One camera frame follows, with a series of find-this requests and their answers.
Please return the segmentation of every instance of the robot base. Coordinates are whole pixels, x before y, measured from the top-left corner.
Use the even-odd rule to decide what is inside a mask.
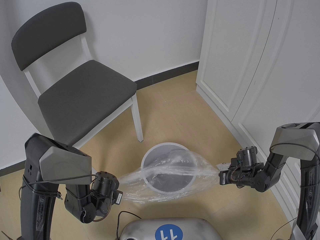
[[[120,240],[222,240],[214,227],[201,218],[135,220],[122,231]]]

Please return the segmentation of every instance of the gray upholstered chair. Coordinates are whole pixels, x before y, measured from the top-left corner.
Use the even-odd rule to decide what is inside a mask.
[[[80,4],[65,2],[33,16],[12,39],[14,57],[39,98],[39,107],[54,139],[80,148],[131,107],[138,140],[143,141],[137,84],[91,58],[86,31]],[[27,67],[79,35],[87,62],[40,93]]]

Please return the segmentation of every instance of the floor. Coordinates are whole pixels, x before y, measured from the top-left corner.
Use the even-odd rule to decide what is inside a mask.
[[[137,91],[144,141],[138,142],[130,109],[101,130],[81,150],[92,157],[93,167],[117,177],[136,170],[144,154],[161,142],[177,142],[202,155],[212,165],[229,162],[241,148],[229,130],[196,92],[197,71]],[[0,178],[0,230],[11,238],[20,236],[18,189],[23,171]],[[64,185],[59,190],[65,195]],[[82,224],[56,200],[51,239],[114,240],[121,210],[142,218],[198,217],[209,221],[224,240],[269,240],[287,219],[270,190],[259,193],[248,187],[216,185],[182,199],[137,204],[128,201],[112,206],[109,216],[98,223]],[[120,231],[134,220],[121,217]],[[288,239],[290,226],[274,239]],[[0,240],[7,238],[0,233]]]

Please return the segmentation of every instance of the bucket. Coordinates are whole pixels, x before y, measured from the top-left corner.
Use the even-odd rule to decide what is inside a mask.
[[[165,142],[155,145],[150,148],[146,154],[144,155],[141,168],[146,168],[152,164],[156,160],[165,161],[169,157],[169,153],[174,150],[188,150],[185,146],[182,146],[178,143],[173,142]],[[186,153],[186,160],[194,161],[194,163],[183,163],[181,162],[181,166],[183,167],[195,167],[196,159],[191,152]],[[196,176],[191,175],[174,175],[174,174],[156,174],[156,175],[148,175],[147,177],[143,177],[147,186],[161,194],[174,194],[179,192],[186,191],[195,181]]]

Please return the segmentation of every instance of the logo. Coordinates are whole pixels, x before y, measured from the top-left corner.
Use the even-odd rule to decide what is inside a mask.
[[[173,224],[160,226],[155,232],[155,240],[182,240],[181,228]]]

